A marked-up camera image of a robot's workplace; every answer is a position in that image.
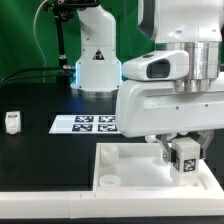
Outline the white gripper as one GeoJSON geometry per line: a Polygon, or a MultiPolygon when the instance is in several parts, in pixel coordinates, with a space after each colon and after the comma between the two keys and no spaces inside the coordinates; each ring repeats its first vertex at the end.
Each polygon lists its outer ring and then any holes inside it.
{"type": "Polygon", "coordinates": [[[116,126],[126,137],[157,135],[166,163],[176,162],[170,133],[199,131],[200,158],[205,159],[213,130],[224,128],[224,72],[199,93],[177,93],[172,81],[128,80],[118,91],[116,126]]]}

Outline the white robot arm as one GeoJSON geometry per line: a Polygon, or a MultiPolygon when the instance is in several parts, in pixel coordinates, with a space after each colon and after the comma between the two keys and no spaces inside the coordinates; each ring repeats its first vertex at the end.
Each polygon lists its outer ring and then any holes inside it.
{"type": "Polygon", "coordinates": [[[116,58],[110,14],[89,3],[78,16],[82,53],[73,88],[88,97],[116,91],[118,130],[158,136],[166,161],[181,157],[168,135],[184,132],[199,133],[196,153],[205,156],[224,128],[224,0],[138,0],[138,27],[155,49],[125,63],[116,58]]]}

